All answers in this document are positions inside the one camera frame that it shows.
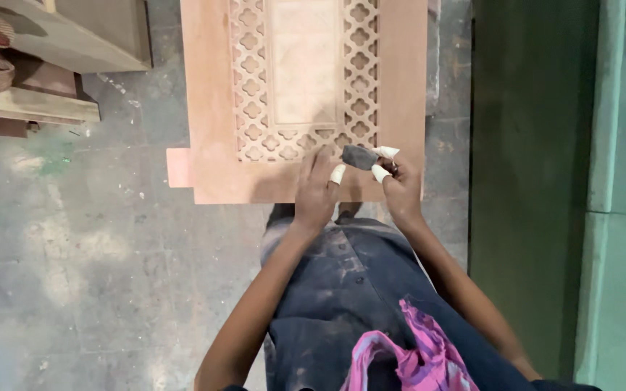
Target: carved wooden panel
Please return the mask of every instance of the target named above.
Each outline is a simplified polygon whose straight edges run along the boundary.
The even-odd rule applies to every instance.
[[[231,0],[239,161],[376,146],[378,21],[375,0]]]
[[[424,161],[426,0],[181,0],[195,203],[292,202],[300,160],[352,143]],[[378,201],[348,167],[341,201]]]

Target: dusty floor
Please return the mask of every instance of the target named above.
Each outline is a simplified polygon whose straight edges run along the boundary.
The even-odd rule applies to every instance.
[[[465,264],[470,3],[443,3],[422,207]],[[165,148],[188,145],[179,2],[149,13],[152,71],[83,77],[103,122],[0,138],[0,390],[183,390],[259,270],[270,205],[166,183]]]

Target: person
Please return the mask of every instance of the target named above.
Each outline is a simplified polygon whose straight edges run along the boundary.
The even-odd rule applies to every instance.
[[[266,335],[271,340],[265,343],[270,391],[352,389],[354,377],[370,390],[597,389],[541,379],[499,310],[426,224],[420,207],[422,173],[402,151],[393,160],[378,162],[392,173],[383,178],[383,191],[399,232],[377,220],[354,218],[349,211],[331,222],[339,193],[339,185],[329,180],[335,166],[331,155],[329,148],[322,148],[307,156],[295,205],[273,210],[264,235],[262,270],[204,356],[196,391],[244,390]],[[438,324],[433,337],[417,335],[408,323],[409,309]],[[375,354],[368,344],[359,346],[367,335],[373,337],[373,346],[397,354]],[[427,353],[420,338],[438,342],[442,350]],[[459,374],[463,387],[422,388],[419,381],[398,377],[405,370],[415,378],[420,372],[425,376],[420,366],[434,361],[440,374],[456,372],[446,358],[438,357],[454,348],[459,357],[453,357],[457,366],[452,368],[467,372]],[[363,349],[367,354],[359,367],[354,360]],[[421,358],[412,360],[419,357],[413,353],[417,351]],[[408,369],[408,363],[414,367]]]

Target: white finger tape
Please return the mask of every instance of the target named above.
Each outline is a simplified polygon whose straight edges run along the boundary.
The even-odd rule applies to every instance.
[[[395,155],[397,155],[398,152],[400,152],[400,150],[397,148],[383,147],[383,146],[371,148],[371,151],[375,152],[376,155],[380,157],[387,157],[388,159],[393,159]]]
[[[345,164],[338,164],[337,167],[333,170],[333,173],[330,174],[330,180],[335,182],[336,184],[342,183],[342,175],[344,175],[344,171],[347,169]]]
[[[390,173],[388,173],[385,168],[381,167],[378,164],[374,164],[371,167],[371,172],[379,183],[383,183],[383,178],[385,178],[387,175],[390,175]]]

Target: dark blue shirt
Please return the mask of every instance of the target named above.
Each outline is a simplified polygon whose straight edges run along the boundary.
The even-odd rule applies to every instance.
[[[290,221],[268,228],[263,262]],[[268,390],[339,390],[352,348],[367,331],[415,348],[398,304],[402,298],[441,325],[481,391],[588,389],[528,382],[436,293],[404,236],[376,220],[354,218],[329,224],[291,277],[268,329]],[[395,358],[377,357],[369,368],[370,389],[399,390],[396,368]]]

